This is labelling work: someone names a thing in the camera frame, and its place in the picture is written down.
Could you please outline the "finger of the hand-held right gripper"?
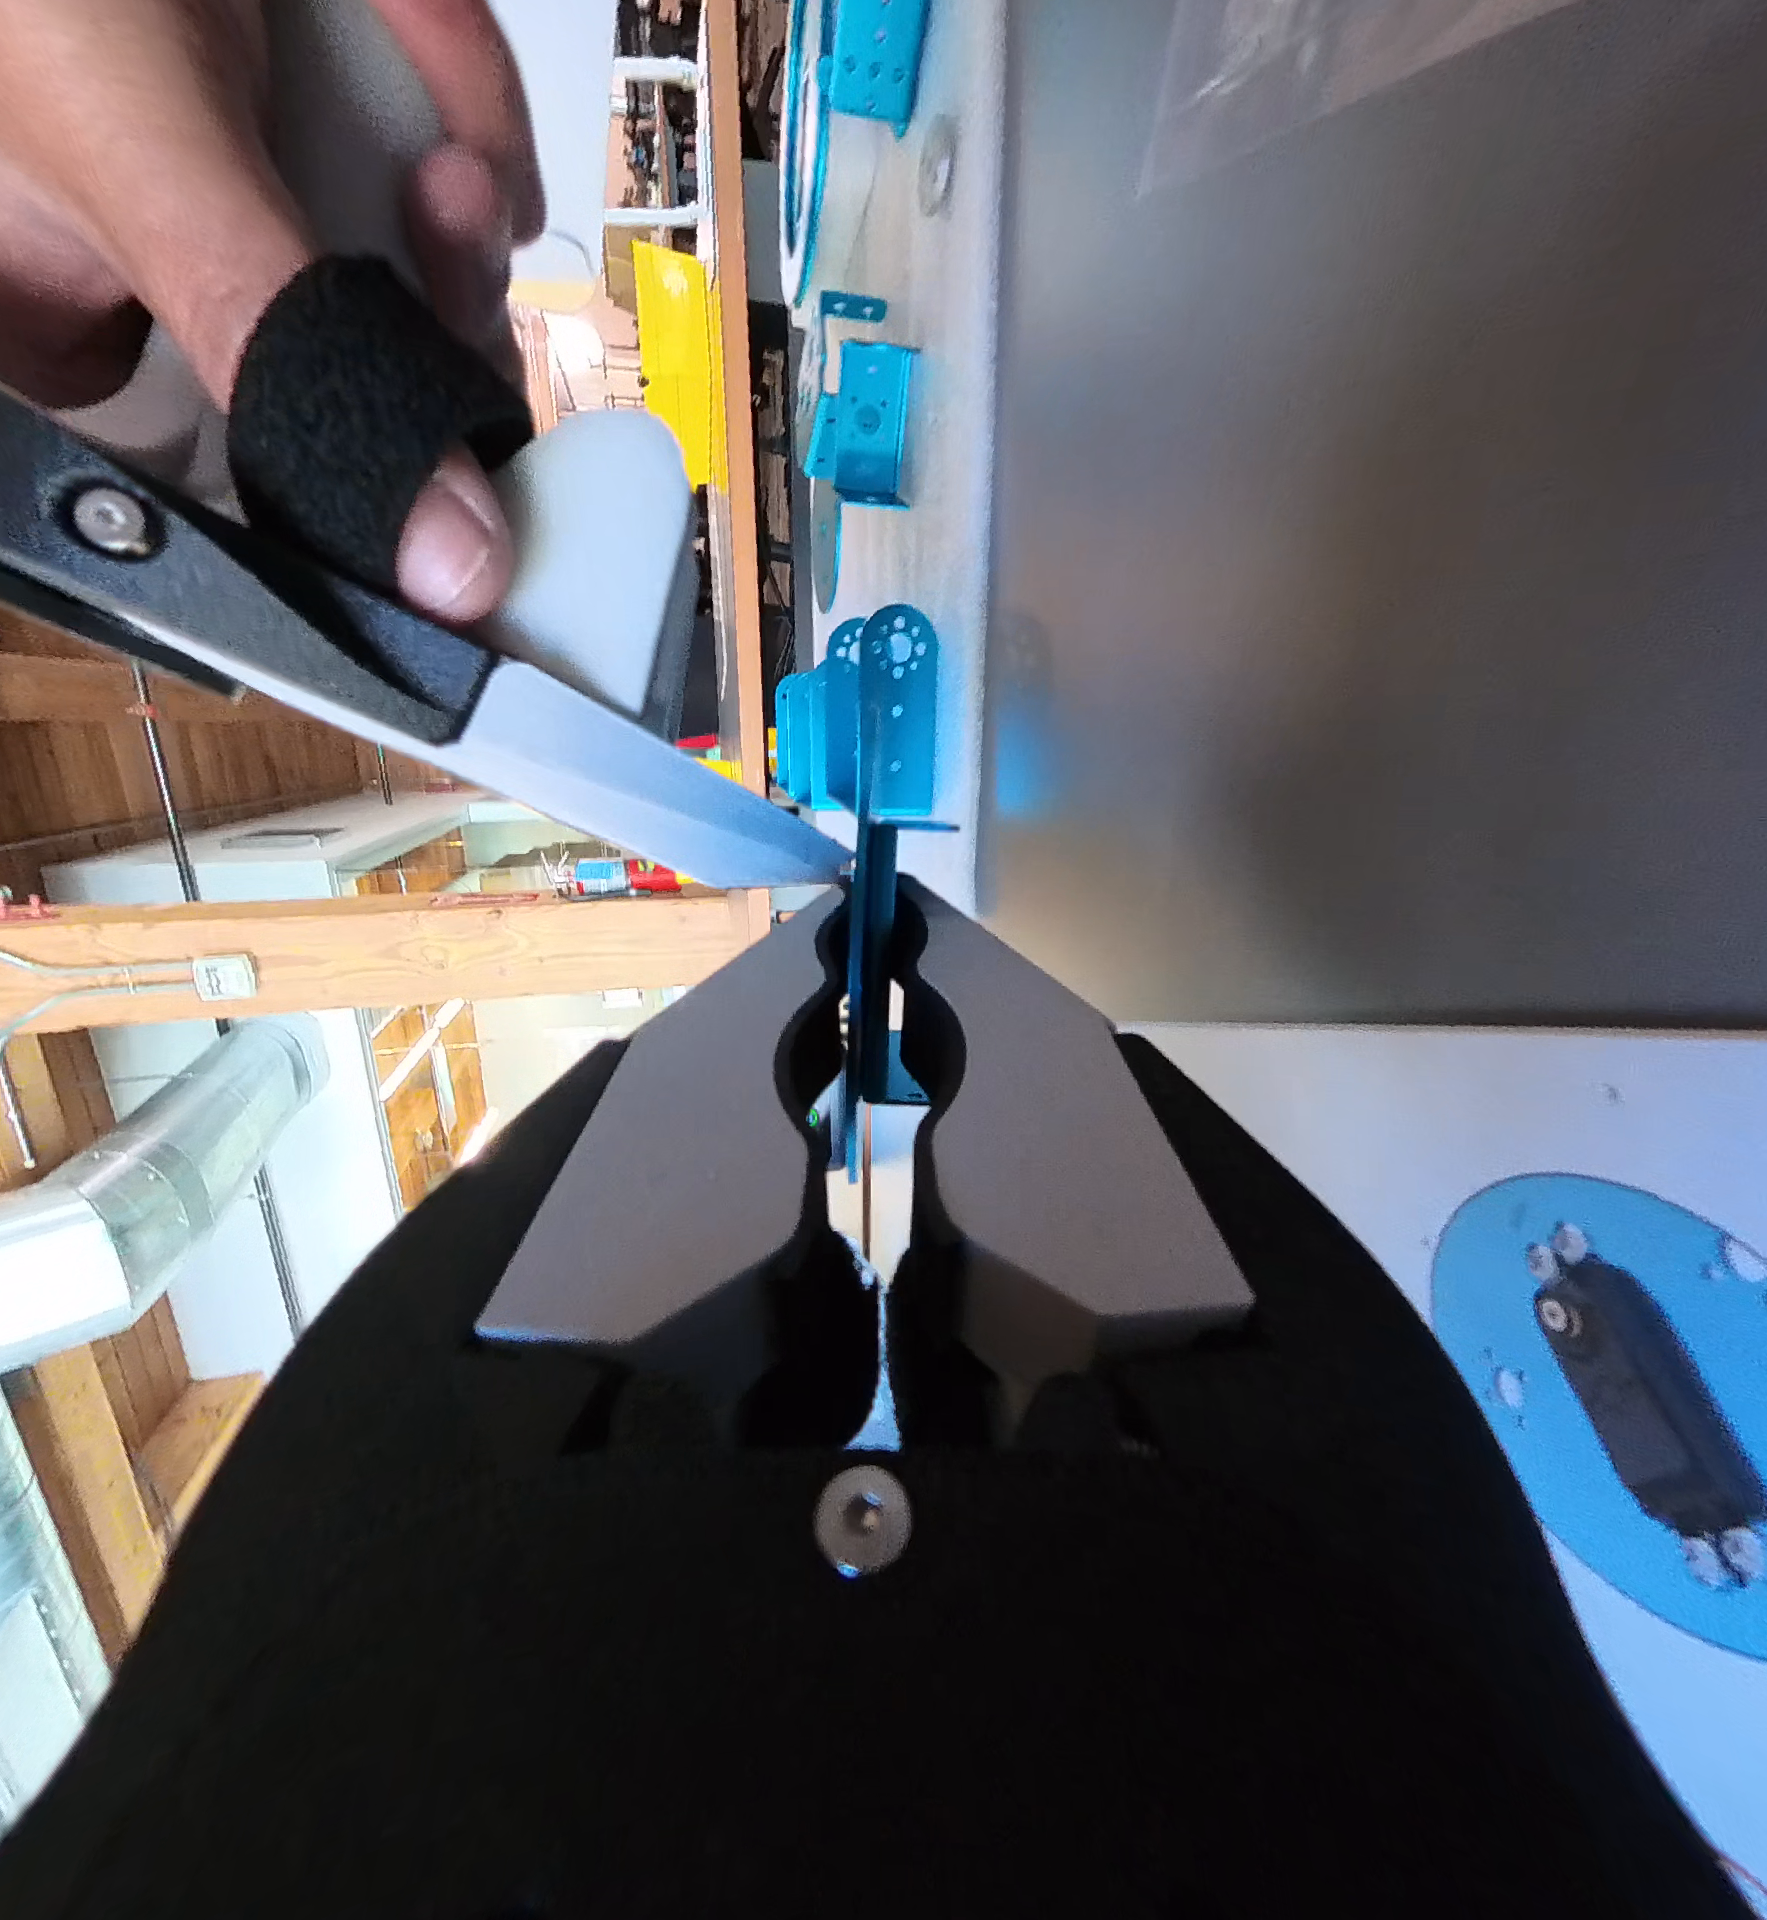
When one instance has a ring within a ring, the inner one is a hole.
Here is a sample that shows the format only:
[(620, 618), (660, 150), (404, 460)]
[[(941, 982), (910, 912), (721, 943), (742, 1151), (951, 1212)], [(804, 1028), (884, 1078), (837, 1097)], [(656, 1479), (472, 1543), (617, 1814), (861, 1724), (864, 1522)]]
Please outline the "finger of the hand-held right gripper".
[(848, 853), (527, 662), (488, 671), (447, 773), (715, 890), (835, 885)]

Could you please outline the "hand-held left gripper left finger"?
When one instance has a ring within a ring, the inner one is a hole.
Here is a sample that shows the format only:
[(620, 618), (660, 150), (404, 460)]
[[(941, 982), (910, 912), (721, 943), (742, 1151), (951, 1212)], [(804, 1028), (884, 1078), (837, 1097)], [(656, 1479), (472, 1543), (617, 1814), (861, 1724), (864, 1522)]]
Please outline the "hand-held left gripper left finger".
[(692, 1388), (726, 1438), (847, 1444), (877, 1299), (808, 1114), (842, 1071), (847, 893), (824, 890), (639, 1028), (472, 1327)]

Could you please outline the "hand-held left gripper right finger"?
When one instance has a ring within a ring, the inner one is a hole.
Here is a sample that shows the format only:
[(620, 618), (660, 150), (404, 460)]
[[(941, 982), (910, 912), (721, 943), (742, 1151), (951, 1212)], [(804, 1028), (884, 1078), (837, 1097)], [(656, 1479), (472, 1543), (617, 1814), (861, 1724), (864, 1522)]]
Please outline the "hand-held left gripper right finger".
[(994, 1444), (1049, 1381), (1238, 1332), (1253, 1288), (1111, 1018), (913, 877), (888, 971), (926, 1100), (885, 1304), (900, 1440)]

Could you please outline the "person's right hand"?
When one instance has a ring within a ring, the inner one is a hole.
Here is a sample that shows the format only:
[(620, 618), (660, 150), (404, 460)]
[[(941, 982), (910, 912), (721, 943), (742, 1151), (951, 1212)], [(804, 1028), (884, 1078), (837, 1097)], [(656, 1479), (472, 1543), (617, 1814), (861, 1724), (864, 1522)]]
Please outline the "person's right hand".
[(544, 196), (488, 2), (0, 2), (0, 384), (231, 507), (247, 344), (343, 246), (325, 173), (381, 189), (438, 323), (514, 375)]

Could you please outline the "white instruction sheet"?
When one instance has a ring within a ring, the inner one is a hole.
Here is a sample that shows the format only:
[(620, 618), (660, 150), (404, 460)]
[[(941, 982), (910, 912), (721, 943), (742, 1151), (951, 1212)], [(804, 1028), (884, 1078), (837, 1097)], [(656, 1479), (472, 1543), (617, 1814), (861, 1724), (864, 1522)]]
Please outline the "white instruction sheet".
[(1767, 1918), (1767, 1516), (1712, 1575), (1535, 1324), (1558, 1228), (1663, 1309), (1767, 1493), (1767, 1038), (1144, 1024), (1441, 1335), (1637, 1740)]

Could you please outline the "wooden beam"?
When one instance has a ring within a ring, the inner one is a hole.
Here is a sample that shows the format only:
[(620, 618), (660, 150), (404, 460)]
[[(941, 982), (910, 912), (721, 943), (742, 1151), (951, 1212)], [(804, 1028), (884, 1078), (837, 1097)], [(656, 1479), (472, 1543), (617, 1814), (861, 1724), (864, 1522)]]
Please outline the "wooden beam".
[[(200, 920), (244, 935), (267, 971), (262, 995), (223, 1018), (693, 986), (771, 925), (761, 887), (581, 900), (432, 893), (200, 903)], [(64, 1018), (58, 1032), (203, 1014), (183, 998), (137, 998), (82, 1018)]]

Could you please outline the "metal conduit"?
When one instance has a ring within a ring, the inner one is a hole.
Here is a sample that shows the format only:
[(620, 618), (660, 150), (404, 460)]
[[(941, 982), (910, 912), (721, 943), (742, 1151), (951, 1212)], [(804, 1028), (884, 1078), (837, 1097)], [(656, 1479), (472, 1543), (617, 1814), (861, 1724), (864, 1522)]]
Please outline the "metal conduit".
[(264, 962), (200, 912), (197, 900), (48, 900), (0, 887), (0, 1117), (22, 1172), (36, 1169), (36, 1147), (11, 1071), (16, 1042), (137, 998), (183, 998), (223, 1018), (262, 995)]

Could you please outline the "blue round metal plate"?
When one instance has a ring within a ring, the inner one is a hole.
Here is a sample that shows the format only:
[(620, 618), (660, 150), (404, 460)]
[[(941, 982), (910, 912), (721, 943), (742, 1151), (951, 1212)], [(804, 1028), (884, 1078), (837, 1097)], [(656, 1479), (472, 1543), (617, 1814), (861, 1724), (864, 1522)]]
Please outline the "blue round metal plate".
[(837, 2), (788, 2), (779, 81), (779, 293), (801, 313), (824, 239)]

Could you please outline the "clear plastic bag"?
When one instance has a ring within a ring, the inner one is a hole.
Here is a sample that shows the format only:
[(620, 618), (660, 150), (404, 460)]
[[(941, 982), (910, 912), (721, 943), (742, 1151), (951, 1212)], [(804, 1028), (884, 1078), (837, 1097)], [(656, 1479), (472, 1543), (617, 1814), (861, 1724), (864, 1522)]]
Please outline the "clear plastic bag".
[(1178, 189), (1562, 2), (1178, 2), (1138, 196)]

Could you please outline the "blue bracket with round end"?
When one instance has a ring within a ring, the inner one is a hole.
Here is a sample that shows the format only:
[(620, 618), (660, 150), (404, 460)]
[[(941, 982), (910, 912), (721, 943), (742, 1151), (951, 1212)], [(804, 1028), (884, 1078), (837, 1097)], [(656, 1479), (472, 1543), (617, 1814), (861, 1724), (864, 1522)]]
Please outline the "blue bracket with round end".
[(910, 602), (842, 621), (775, 687), (775, 784), (804, 810), (936, 820), (941, 643)]

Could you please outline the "silver air duct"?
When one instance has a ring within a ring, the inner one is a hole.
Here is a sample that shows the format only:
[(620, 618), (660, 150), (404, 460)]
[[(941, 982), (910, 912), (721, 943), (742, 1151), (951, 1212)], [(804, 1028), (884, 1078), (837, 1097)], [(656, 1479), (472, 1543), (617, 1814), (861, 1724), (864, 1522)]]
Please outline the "silver air duct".
[[(0, 1195), (0, 1377), (127, 1332), (328, 1088), (315, 1015), (253, 1018), (100, 1143)], [(107, 1658), (0, 1382), (0, 1836), (107, 1690)]]

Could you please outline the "blue perforated metal bracket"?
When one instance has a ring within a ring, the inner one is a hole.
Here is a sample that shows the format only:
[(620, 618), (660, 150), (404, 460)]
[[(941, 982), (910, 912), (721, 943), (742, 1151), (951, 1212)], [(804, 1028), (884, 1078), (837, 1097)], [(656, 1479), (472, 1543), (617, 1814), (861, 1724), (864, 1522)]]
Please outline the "blue perforated metal bracket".
[(910, 133), (930, 2), (824, 2), (820, 64), (828, 111)]

